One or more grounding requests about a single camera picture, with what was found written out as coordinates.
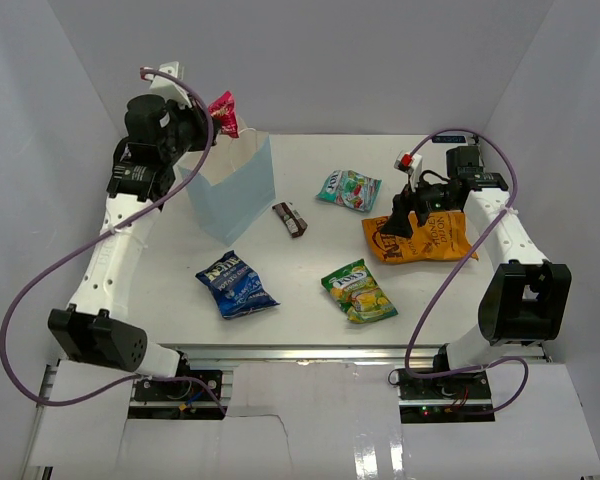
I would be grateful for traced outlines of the small red snack packet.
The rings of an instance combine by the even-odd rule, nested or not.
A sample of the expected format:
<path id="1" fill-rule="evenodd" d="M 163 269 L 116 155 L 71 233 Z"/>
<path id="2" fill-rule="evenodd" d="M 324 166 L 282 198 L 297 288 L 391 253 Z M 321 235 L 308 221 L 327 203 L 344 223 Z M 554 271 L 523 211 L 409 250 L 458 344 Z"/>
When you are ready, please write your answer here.
<path id="1" fill-rule="evenodd" d="M 239 127 L 235 110 L 235 99 L 231 91 L 225 91 L 208 107 L 209 113 L 220 124 L 220 131 L 230 138 L 239 137 Z"/>

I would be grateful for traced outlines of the brown chocolate bar wrapper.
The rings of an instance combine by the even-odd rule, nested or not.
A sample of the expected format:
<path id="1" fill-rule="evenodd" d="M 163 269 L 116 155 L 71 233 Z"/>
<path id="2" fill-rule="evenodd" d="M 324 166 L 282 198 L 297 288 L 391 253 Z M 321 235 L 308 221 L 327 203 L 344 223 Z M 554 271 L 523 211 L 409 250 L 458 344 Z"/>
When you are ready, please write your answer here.
<path id="1" fill-rule="evenodd" d="M 274 204 L 272 210 L 284 223 L 292 238 L 299 238 L 304 235 L 308 228 L 308 224 L 291 202 Z"/>

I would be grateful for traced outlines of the blue Kettle chips bag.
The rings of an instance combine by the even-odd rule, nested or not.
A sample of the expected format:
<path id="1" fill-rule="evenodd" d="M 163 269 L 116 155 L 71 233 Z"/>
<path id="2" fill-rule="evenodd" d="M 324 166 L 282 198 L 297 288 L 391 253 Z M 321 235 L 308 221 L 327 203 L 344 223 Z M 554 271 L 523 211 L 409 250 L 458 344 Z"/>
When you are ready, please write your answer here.
<path id="1" fill-rule="evenodd" d="M 246 316 L 279 303 L 264 289 L 260 276 L 234 251 L 225 253 L 196 278 L 210 291 L 225 320 Z"/>

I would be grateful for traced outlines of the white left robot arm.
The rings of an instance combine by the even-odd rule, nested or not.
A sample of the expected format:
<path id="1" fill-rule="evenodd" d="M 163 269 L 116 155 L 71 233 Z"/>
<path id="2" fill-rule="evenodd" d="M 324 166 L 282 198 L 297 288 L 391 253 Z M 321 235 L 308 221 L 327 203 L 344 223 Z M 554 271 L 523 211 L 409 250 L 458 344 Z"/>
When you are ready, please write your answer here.
<path id="1" fill-rule="evenodd" d="M 177 351 L 149 341 L 128 321 L 132 279 L 148 235 L 161 211 L 159 200 L 175 181 L 174 165 L 207 142 L 203 112 L 190 100 L 156 94 L 133 98 L 116 147 L 107 185 L 104 240 L 94 247 L 83 279 L 64 309 L 54 309 L 48 327 L 75 362 L 157 377 L 168 398 L 191 387 Z"/>

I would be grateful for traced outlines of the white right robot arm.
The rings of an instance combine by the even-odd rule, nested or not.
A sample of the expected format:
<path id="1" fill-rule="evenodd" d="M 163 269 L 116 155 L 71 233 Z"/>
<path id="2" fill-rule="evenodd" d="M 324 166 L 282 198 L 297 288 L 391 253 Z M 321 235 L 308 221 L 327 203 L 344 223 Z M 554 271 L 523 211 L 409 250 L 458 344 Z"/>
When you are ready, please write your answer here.
<path id="1" fill-rule="evenodd" d="M 484 169 L 478 147 L 448 150 L 447 174 L 438 183 L 426 181 L 418 154 L 400 154 L 395 167 L 407 173 L 408 182 L 394 196 L 382 233 L 409 239 L 434 214 L 462 212 L 479 234 L 473 246 L 486 249 L 494 270 L 476 325 L 440 348 L 428 374 L 433 390 L 452 399 L 466 389 L 466 373 L 502 362 L 508 345 L 557 337 L 572 275 L 531 240 L 512 207 L 514 188 Z"/>

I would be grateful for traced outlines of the teal Fox's mint candy bag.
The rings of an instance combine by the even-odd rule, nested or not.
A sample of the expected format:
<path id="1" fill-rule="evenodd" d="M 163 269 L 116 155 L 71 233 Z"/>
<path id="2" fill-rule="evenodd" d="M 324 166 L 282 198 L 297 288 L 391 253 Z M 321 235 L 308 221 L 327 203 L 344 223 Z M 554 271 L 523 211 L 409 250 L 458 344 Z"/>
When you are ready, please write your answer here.
<path id="1" fill-rule="evenodd" d="M 382 181 L 354 170 L 334 170 L 324 181 L 315 198 L 357 212 L 373 209 Z"/>

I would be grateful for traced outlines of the orange Kettle chips bag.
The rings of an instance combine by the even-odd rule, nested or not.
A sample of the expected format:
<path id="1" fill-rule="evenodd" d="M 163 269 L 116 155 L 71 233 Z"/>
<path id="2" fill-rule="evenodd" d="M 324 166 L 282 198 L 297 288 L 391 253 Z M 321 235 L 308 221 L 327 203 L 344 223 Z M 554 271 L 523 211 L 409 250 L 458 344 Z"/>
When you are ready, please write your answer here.
<path id="1" fill-rule="evenodd" d="M 471 249 L 462 212 L 432 213 L 423 227 L 414 228 L 410 238 L 382 234 L 388 219 L 380 216 L 361 221 L 367 245 L 381 263 L 458 261 Z"/>

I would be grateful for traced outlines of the green Fox's candy bag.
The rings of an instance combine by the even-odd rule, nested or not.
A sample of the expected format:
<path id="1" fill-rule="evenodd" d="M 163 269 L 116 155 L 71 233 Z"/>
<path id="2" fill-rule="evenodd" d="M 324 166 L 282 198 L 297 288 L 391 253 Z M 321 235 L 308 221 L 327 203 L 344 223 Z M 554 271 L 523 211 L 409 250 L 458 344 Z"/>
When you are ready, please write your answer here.
<path id="1" fill-rule="evenodd" d="M 363 259 L 326 275 L 321 285 L 351 323 L 375 323 L 398 315 Z"/>

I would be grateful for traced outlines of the light blue paper bag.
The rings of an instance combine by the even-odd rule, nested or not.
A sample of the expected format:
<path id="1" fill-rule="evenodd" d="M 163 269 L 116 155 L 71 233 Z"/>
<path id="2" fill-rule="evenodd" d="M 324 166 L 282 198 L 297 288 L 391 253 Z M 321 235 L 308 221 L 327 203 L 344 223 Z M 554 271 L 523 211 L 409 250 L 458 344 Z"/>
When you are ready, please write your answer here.
<path id="1" fill-rule="evenodd" d="M 269 134 L 238 120 L 237 138 L 220 135 L 185 190 L 199 227 L 229 246 L 276 198 Z"/>

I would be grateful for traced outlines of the white front cover sheet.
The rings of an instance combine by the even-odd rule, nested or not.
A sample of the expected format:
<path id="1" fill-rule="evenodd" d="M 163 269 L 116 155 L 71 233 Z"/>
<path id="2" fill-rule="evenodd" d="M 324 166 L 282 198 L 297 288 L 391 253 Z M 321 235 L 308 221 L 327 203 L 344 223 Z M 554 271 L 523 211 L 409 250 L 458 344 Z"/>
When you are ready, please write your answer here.
<path id="1" fill-rule="evenodd" d="M 567 369 L 488 374 L 488 422 L 402 424 L 385 365 L 244 363 L 222 420 L 140 420 L 122 386 L 45 412 L 57 479 L 577 479 L 600 460 Z"/>

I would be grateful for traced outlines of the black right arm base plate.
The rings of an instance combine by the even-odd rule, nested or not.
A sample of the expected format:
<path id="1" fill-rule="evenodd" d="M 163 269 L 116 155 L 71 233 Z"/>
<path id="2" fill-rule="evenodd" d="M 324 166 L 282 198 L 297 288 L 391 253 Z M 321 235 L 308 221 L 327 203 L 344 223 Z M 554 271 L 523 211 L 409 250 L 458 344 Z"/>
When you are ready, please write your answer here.
<path id="1" fill-rule="evenodd" d="M 463 373 L 454 376 L 417 379 L 404 369 L 389 376 L 390 383 L 399 389 L 402 400 L 490 400 L 491 390 L 484 372 Z"/>

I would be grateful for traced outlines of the aluminium front frame rail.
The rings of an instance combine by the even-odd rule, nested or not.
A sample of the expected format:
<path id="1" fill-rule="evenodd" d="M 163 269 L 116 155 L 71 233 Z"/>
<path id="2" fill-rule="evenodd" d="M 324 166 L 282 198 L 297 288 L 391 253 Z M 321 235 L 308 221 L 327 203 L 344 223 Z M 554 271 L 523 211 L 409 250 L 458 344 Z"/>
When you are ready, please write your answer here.
<path id="1" fill-rule="evenodd" d="M 402 363 L 402 346 L 291 346 L 291 345 L 167 345 L 184 352 L 191 360 L 271 361 L 389 361 Z"/>

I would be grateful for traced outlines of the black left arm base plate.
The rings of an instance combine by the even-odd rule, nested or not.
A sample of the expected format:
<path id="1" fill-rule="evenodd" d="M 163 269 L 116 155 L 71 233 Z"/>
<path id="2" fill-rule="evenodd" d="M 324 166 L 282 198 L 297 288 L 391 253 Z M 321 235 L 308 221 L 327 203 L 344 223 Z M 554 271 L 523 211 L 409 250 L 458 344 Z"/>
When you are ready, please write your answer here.
<path id="1" fill-rule="evenodd" d="M 221 370 L 189 370 L 187 377 L 197 378 L 204 383 L 214 395 L 220 399 L 223 383 Z M 160 382 L 155 380 L 140 380 L 135 385 L 132 399 L 136 402 L 195 402 L 212 401 L 207 390 L 192 380 Z"/>

